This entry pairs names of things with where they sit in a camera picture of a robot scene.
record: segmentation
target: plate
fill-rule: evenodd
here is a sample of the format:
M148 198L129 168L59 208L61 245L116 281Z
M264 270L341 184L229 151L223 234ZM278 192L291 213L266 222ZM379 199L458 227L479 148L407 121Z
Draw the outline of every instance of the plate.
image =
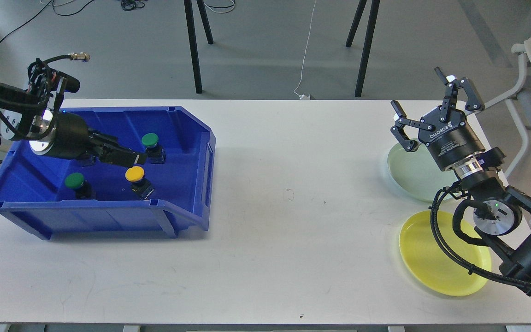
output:
M425 146L408 153L397 143L388 152L386 161L390 177L396 184L409 195L425 202L432 202L439 189L457 181L453 171L440 171Z
M489 248L467 244L452 230L452 214L438 212L438 225L446 243L468 262L491 271ZM472 226L462 220L464 233L478 237ZM401 256L407 269L425 286L447 296L467 296L480 290L487 279L452 261L438 246L430 227L430 211L423 211L405 222L399 237Z

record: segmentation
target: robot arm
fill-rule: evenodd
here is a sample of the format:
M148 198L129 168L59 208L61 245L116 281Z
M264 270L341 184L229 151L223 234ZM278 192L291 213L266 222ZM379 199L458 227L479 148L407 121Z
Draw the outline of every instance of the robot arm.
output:
M504 187L498 172L505 155L499 148L485 151L478 137L468 126L466 114L480 112L484 105L468 78L445 77L439 68L436 73L446 86L442 105L422 116L419 122L407 119L398 102L395 109L395 125L391 132L405 151L415 151L417 142L407 137L405 126L419 129L419 142L427 147L441 171L453 170L459 179L451 187L436 194L432 205L430 223L438 245L455 262L469 270L497 282L513 285L531 296L531 234L516 249L510 248L499 238L516 229L522 220L522 210L531 214L531 197L514 187ZM455 108L459 89L468 96L465 111ZM437 227L437 210L443 198L455 195L462 199L453 216L453 229L467 243L488 246L501 258L501 275L475 267L457 255L444 242ZM474 208L475 231L480 239L462 232L460 223L466 208Z
M77 115L59 111L65 92L74 93L80 88L76 78L48 65L59 59L88 61L89 55L71 53L45 61L36 59L28 67L26 90L0 83L1 136L31 141L32 151L38 155L63 159L93 155L118 166L144 164L146 154L121 147L116 137L88 128Z

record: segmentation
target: table leg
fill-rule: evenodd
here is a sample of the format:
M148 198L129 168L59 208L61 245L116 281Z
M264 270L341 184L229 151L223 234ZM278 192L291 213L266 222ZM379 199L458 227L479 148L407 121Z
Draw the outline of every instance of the table leg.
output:
M352 42L354 41L354 36L358 30L358 25L362 20L362 13L364 12L364 7L366 6L366 0L360 0L358 2L358 8L356 8L356 15L354 15L354 20L352 21L352 27L349 29L348 40L345 42L345 46L351 47Z
M362 60L360 61L360 71L358 72L358 81L356 82L356 97L362 96L362 88L364 86L364 78L366 76L368 58L370 57L370 48L372 47L372 38L374 36L374 28L376 27L379 6L380 0L372 0L370 17L368 19L368 26L366 28L366 38L364 39L364 49L362 51Z
M197 0L198 8L200 9L200 17L202 19L202 25L204 25L204 32L206 32L206 39L208 44L214 44L212 39L212 31L210 31L210 24L208 23L208 15L206 15L206 7L204 6L204 0Z
M202 78L200 78L200 61L198 60L198 46L196 44L196 28L194 27L192 0L183 0L183 6L186 11L186 23L188 24L188 39L190 41L190 55L192 55L194 84L196 85L196 93L202 93Z

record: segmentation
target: floor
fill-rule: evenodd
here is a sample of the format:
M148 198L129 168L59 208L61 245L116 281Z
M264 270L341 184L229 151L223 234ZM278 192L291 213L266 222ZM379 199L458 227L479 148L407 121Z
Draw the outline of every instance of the floor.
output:
M229 4L227 0L205 2L213 6ZM75 12L86 3L76 0L57 11ZM115 0L98 0L70 17L57 16L47 8L0 45L0 82L24 87L25 69L36 57L87 51L91 54L89 63L55 63L56 69L81 82L81 90L67 97L297 99L293 90L301 81L298 94L314 99L356 99L354 87L368 8L351 48L345 47L345 38L357 0L237 0L230 13L208 11L213 45L206 43L193 3L202 94L194 89L180 1L150 0L145 8L127 12ZM0 0L0 39L42 7L36 0ZM383 0L362 99L441 100L444 88L433 70L438 65L446 74L471 78L483 100L488 101L513 85L517 60L509 50L529 36L531 0ZM497 105L478 117L491 145L503 149L510 156L509 163L520 147L520 138L506 108ZM531 195L531 153L509 182ZM145 331L161 328L148 326ZM503 326L409 326L407 331L464 328L504 331ZM13 331L43 329L12 327ZM47 328L51 332L69 330L121 328Z

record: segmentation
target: yellow button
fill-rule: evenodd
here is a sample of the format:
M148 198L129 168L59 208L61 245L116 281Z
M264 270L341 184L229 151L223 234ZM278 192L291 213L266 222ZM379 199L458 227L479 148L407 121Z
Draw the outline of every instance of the yellow button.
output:
M141 166L134 166L126 171L126 179L130 182L141 181L145 176L145 170Z

